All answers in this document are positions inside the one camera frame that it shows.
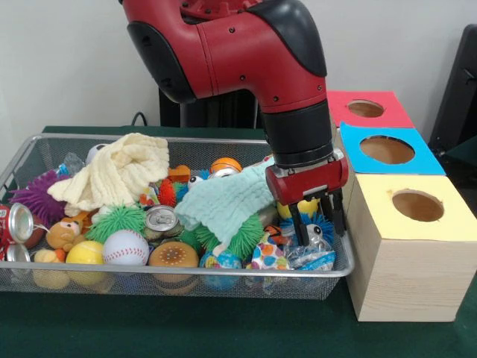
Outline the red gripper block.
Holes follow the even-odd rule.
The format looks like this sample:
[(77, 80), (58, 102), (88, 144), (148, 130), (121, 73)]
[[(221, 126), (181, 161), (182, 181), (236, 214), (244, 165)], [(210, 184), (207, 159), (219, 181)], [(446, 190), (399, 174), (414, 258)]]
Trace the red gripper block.
[(348, 175), (347, 159), (341, 154), (336, 154), (329, 162), (313, 166), (281, 169), (273, 165), (266, 168), (267, 185), (278, 202), (288, 205), (300, 246), (309, 245), (309, 235), (301, 219), (298, 202), (308, 197), (318, 197), (322, 192), (329, 192), (335, 232), (339, 236), (345, 234), (346, 219), (341, 188), (346, 184)]

